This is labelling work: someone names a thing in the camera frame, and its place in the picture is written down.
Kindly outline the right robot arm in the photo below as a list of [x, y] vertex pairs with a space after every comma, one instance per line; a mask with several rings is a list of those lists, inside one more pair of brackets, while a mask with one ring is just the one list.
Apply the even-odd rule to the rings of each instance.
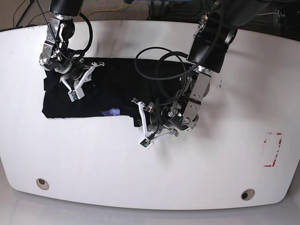
[[[92, 25], [88, 18], [81, 13], [82, 0], [52, 0], [49, 11], [53, 13], [46, 23], [46, 40], [40, 54], [39, 64], [46, 71], [54, 70], [61, 74], [60, 82], [68, 89], [72, 102], [82, 99], [85, 94], [82, 86], [92, 79], [92, 72], [104, 62], [87, 63], [85, 53], [90, 49], [93, 40]], [[70, 38], [75, 33], [75, 17], [81, 17], [88, 25], [89, 40], [81, 50], [68, 47]]]

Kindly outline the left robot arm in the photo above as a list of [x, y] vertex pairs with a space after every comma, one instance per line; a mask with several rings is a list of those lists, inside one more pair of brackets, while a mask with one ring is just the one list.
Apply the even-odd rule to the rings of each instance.
[[201, 101], [209, 92], [211, 75], [220, 72], [238, 28], [270, 3], [269, 0], [217, 0], [213, 9], [201, 17], [189, 53], [168, 50], [158, 61], [160, 64], [171, 56], [185, 57], [192, 67], [181, 74], [169, 77], [146, 75], [135, 58], [136, 71], [146, 79], [158, 83], [176, 78], [183, 81], [181, 89], [167, 103], [146, 105], [135, 98], [132, 100], [138, 105], [142, 120], [144, 138], [139, 143], [141, 146], [148, 149], [160, 138], [178, 136], [179, 131], [196, 126]]

